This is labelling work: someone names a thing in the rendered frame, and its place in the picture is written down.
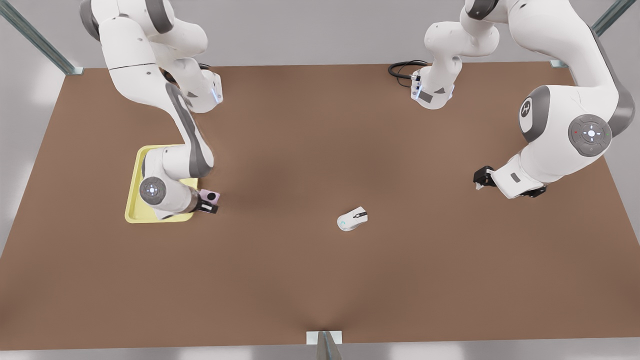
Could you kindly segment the yellow rectangular tray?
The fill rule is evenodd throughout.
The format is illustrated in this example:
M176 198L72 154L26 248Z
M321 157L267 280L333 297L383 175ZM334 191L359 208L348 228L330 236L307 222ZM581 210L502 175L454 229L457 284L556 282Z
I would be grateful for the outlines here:
M126 201L128 223L179 223L191 218L200 200L196 178L176 180L165 171L168 145L143 146L137 152Z

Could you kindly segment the silver frame post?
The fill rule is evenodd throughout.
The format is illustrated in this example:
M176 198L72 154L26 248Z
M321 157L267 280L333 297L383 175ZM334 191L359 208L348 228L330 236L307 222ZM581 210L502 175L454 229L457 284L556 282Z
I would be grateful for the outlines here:
M306 344L315 345L315 360L343 360L338 349L343 344L342 330L307 331Z
M71 64L8 0L0 0L0 15L57 66L64 75L82 75L84 73L84 68Z
M590 27L619 63L624 54L638 52L639 20L640 0L613 0Z

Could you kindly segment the white computer mouse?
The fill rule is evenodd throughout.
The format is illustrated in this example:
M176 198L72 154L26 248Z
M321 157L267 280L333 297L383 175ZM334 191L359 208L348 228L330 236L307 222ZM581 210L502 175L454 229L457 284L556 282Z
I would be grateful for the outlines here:
M363 207L359 206L348 213L340 215L337 219L337 225L343 231L352 231L366 221L368 221L368 213Z

